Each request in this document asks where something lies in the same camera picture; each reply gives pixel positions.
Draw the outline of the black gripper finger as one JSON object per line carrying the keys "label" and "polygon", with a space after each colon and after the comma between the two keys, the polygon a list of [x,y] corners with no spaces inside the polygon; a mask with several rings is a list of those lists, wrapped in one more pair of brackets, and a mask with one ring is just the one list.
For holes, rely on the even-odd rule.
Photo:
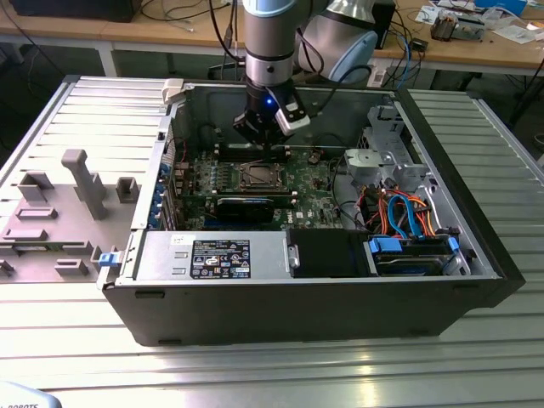
{"label": "black gripper finger", "polygon": [[268,160],[271,161],[275,156],[274,147],[278,145],[284,134],[278,126],[273,126],[268,130]]}
{"label": "black gripper finger", "polygon": [[256,146],[265,160],[269,159],[269,141],[267,128],[259,114],[246,110],[233,121],[234,130],[250,144]]}

